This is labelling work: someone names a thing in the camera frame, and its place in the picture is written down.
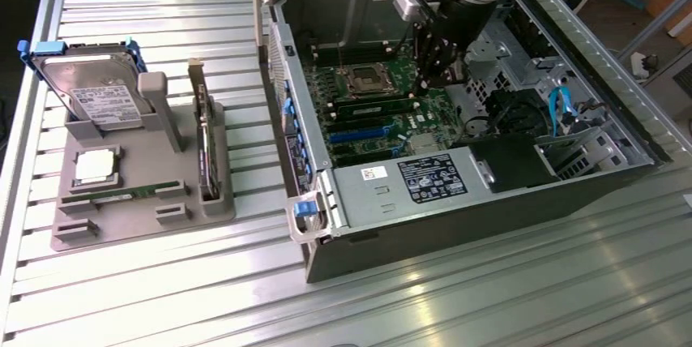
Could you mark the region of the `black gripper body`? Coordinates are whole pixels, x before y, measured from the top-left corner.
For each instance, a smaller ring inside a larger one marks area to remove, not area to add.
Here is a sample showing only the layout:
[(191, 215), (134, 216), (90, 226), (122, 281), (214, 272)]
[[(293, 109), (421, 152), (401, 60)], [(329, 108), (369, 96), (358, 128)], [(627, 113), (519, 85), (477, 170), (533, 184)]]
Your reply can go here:
[(413, 28), (413, 59), (418, 64), (450, 64), (477, 39), (497, 2), (415, 1), (422, 20)]

